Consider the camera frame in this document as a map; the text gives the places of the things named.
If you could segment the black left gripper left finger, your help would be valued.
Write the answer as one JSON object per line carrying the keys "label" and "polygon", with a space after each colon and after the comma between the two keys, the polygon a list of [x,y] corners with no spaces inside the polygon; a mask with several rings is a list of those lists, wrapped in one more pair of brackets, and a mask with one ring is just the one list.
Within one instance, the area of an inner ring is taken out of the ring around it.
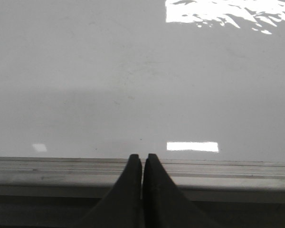
{"label": "black left gripper left finger", "polygon": [[140,220],[142,163],[139,155],[128,162],[108,194],[74,224],[75,228],[137,228]]}

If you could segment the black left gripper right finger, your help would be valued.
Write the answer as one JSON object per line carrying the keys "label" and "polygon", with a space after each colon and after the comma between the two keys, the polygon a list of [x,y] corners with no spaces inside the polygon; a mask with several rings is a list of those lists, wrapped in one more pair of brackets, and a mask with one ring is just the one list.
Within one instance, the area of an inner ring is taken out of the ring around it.
{"label": "black left gripper right finger", "polygon": [[184,196],[156,154],[146,159],[142,193],[147,228],[222,227]]}

